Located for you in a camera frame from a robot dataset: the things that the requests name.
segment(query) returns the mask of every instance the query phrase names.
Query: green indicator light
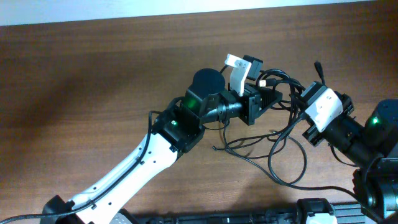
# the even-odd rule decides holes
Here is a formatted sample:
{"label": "green indicator light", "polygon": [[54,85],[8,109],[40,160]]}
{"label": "green indicator light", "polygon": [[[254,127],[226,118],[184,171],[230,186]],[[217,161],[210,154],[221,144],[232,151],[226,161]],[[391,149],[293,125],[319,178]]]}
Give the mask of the green indicator light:
{"label": "green indicator light", "polygon": [[373,124],[377,124],[379,122],[379,119],[378,118],[373,118],[372,122],[373,122]]}

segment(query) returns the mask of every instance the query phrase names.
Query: wooden table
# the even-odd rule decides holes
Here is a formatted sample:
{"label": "wooden table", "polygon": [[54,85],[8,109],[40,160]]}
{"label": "wooden table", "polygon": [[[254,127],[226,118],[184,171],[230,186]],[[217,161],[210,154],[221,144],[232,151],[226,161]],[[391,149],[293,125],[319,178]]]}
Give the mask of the wooden table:
{"label": "wooden table", "polygon": [[[54,195],[68,200],[95,183],[141,141],[149,110],[164,110],[197,70],[220,69],[228,53],[261,58],[263,68],[283,69],[304,86],[318,80],[313,63],[320,60],[326,84],[352,97],[363,124],[379,101],[398,97],[397,8],[362,2],[0,27],[0,219],[41,212]],[[234,119],[227,138],[280,129],[287,115],[268,111],[254,126]],[[302,122],[292,133],[308,154],[299,185],[352,189],[354,169],[337,162],[325,142],[310,146],[301,137],[307,128]],[[125,208],[202,213],[306,197],[353,200],[276,185],[212,145],[221,145],[217,131],[207,131]],[[243,153],[270,147],[263,141]],[[274,166],[293,180],[302,155],[290,142]]]}

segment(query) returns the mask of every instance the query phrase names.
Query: green light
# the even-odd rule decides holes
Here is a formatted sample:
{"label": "green light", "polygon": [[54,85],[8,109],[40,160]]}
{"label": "green light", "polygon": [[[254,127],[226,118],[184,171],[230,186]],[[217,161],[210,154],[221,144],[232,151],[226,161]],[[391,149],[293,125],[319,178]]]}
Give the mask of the green light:
{"label": "green light", "polygon": [[377,124],[379,122],[378,118],[373,118],[373,124]]}

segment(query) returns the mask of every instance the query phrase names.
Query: brown tabletop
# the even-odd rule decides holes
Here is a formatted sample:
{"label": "brown tabletop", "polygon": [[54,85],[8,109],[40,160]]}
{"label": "brown tabletop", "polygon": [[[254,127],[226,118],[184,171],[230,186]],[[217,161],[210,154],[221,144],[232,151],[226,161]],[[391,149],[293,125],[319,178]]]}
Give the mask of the brown tabletop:
{"label": "brown tabletop", "polygon": [[[39,213],[54,195],[68,200],[94,184],[140,143],[149,110],[164,110],[197,70],[220,69],[228,53],[261,58],[263,68],[282,69],[303,86],[318,80],[313,63],[321,61],[326,84],[352,97],[353,116],[364,124],[379,101],[398,97],[397,11],[362,2],[0,27],[0,219]],[[281,129],[288,115],[267,111],[254,126],[234,119],[227,138]],[[292,132],[308,154],[298,185],[352,190],[354,168],[337,162],[326,142],[309,145],[301,136],[307,128],[301,122]],[[221,145],[220,132],[207,131],[124,208],[202,213],[306,197],[353,200],[276,185],[212,145]],[[242,153],[258,156],[271,146],[263,141]],[[301,152],[290,142],[273,164],[294,180]]]}

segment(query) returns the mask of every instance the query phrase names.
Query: white wall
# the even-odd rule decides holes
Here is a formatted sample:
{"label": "white wall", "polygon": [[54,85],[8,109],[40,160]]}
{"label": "white wall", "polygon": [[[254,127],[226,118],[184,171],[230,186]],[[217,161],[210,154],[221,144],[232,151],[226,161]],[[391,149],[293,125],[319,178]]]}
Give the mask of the white wall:
{"label": "white wall", "polygon": [[364,0],[0,0],[0,26]]}

